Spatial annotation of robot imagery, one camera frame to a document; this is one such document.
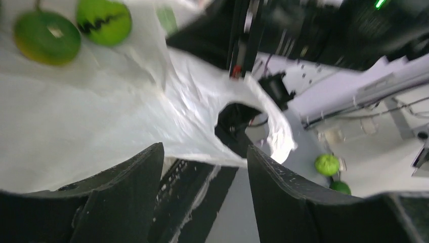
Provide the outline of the white plastic bag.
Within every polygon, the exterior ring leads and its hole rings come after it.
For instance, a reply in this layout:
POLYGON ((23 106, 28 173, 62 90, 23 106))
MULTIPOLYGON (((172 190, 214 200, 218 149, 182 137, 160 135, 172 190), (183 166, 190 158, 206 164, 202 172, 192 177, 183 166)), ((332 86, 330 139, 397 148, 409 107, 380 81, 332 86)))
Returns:
POLYGON ((250 74, 233 80, 168 48, 157 1, 126 4, 135 26, 124 44, 110 49, 83 40, 71 64, 50 67, 26 59, 13 43, 13 23, 33 1, 2 1, 1 189, 55 190, 158 142, 166 157, 245 167, 215 135, 229 103, 266 113, 271 158, 287 159, 296 148, 290 125, 250 74))

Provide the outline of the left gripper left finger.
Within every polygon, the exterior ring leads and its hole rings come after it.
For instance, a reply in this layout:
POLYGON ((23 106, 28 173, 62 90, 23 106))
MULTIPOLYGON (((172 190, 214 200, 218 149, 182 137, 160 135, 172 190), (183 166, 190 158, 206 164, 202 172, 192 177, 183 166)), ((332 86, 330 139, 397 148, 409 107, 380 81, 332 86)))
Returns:
POLYGON ((56 191, 1 191, 1 242, 146 242, 163 159, 155 143, 56 191))

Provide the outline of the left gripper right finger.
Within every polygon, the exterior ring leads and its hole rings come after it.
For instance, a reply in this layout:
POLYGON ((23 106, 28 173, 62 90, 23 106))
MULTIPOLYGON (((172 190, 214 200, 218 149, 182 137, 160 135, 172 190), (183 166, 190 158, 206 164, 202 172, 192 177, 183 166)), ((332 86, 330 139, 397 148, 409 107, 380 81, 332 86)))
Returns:
POLYGON ((247 150, 248 176, 261 242, 428 242, 428 193, 368 198, 323 187, 247 150))

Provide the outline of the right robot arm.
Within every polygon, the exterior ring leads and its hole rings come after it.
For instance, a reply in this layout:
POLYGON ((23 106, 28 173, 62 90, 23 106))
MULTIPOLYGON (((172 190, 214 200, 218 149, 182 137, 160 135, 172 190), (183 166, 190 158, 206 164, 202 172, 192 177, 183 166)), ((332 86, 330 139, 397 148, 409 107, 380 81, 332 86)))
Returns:
POLYGON ((166 42, 233 77, 258 52, 364 71, 428 53, 428 1, 213 1, 166 42))

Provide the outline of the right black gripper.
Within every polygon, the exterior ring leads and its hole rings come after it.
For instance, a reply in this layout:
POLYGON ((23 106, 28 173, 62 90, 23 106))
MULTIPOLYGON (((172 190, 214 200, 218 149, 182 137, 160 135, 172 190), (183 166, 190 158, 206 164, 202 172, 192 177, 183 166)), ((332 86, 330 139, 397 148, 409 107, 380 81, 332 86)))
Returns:
POLYGON ((252 70, 258 52, 334 66, 334 16, 326 1, 212 1, 167 44, 232 75, 252 70))

